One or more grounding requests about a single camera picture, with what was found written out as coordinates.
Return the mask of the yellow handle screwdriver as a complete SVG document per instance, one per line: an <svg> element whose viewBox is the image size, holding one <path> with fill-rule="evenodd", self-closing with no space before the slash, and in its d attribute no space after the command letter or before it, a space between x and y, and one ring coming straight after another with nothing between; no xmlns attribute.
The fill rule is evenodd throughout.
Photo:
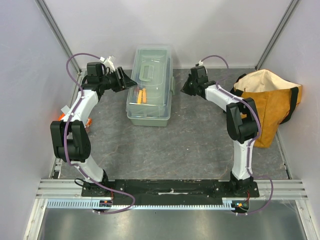
<svg viewBox="0 0 320 240"><path fill-rule="evenodd" d="M138 91L138 96L137 96L137 104L141 104L143 100L143 91L139 90Z"/></svg>
<svg viewBox="0 0 320 240"><path fill-rule="evenodd" d="M146 90L146 88L143 88L143 89L142 89L142 102L143 102L144 104L147 103L147 90Z"/></svg>

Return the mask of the orange screw box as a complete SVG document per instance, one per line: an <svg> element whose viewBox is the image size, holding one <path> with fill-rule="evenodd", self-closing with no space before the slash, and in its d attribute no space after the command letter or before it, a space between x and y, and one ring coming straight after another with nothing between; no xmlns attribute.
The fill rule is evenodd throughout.
<svg viewBox="0 0 320 240"><path fill-rule="evenodd" d="M62 114L59 116L58 120L61 121L61 120L64 120L64 118L65 118L65 114L62 113ZM85 130L86 130L87 133L90 132L90 126L92 125L92 122L93 122L93 121L92 121L92 118L90 118L90 117L89 117L89 118L86 120L86 122L85 122L84 128L85 128Z"/></svg>

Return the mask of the green translucent tool box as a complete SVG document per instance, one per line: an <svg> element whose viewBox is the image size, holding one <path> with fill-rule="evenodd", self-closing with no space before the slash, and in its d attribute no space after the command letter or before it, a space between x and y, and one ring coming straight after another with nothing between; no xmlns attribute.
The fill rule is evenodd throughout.
<svg viewBox="0 0 320 240"><path fill-rule="evenodd" d="M171 117L175 92L172 50L169 45L139 46L135 53L131 79L137 86L129 89L126 114L135 126L166 127ZM137 104L139 90L146 88L147 102Z"/></svg>

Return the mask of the mustard canvas tote bag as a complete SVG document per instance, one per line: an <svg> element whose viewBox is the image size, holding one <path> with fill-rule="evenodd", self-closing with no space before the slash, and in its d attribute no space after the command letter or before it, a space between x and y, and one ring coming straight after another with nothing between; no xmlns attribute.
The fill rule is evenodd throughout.
<svg viewBox="0 0 320 240"><path fill-rule="evenodd" d="M268 148L279 125L288 122L300 104L303 86L262 69L241 75L230 92L254 100L261 124L261 135L254 146Z"/></svg>

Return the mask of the clear plastic screw box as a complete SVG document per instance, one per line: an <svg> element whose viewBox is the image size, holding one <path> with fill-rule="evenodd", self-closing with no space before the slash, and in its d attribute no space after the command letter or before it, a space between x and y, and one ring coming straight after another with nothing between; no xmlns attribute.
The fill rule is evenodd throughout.
<svg viewBox="0 0 320 240"><path fill-rule="evenodd" d="M64 115L66 115L66 114L70 111L70 108L69 108L67 105L65 105L65 106L61 109L61 111L62 111L62 113L63 113Z"/></svg>

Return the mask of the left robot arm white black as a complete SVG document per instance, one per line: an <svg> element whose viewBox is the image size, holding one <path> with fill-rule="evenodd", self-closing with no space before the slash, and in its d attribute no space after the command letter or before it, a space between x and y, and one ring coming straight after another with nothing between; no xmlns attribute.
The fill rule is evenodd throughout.
<svg viewBox="0 0 320 240"><path fill-rule="evenodd" d="M91 155L86 122L105 91L117 93L138 84L122 67L111 68L98 61L89 62L86 72L74 104L61 120L50 124L50 133L54 155L81 173L84 177L83 190L103 197L111 191L109 179Z"/></svg>

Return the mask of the aluminium rail frame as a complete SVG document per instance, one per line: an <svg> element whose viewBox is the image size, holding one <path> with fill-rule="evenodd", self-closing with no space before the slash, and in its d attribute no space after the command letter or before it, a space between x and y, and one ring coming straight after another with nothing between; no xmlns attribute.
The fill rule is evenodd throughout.
<svg viewBox="0 0 320 240"><path fill-rule="evenodd" d="M80 179L43 179L26 240L317 240L309 199L300 180L256 179L259 197L222 198L235 210L130 209L136 199L115 190L83 189ZM102 200L120 210L47 208L49 199Z"/></svg>

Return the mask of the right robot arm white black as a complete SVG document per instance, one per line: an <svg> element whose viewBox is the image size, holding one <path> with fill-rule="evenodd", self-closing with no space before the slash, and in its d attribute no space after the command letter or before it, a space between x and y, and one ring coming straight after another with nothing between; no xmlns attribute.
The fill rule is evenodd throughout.
<svg viewBox="0 0 320 240"><path fill-rule="evenodd" d="M255 183L252 174L253 145L261 130L255 101L250 97L236 96L215 81L210 81L203 65L190 69L181 92L200 96L226 113L227 133L234 144L234 160L228 188L235 197L246 195Z"/></svg>

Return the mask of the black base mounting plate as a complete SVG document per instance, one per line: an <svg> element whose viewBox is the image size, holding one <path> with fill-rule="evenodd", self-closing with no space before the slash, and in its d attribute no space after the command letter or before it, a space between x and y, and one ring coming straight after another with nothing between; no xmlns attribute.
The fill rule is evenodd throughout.
<svg viewBox="0 0 320 240"><path fill-rule="evenodd" d="M256 182L236 189L229 181L216 179L116 179L109 180L106 186L132 195L135 205L222 204L222 198L260 196Z"/></svg>

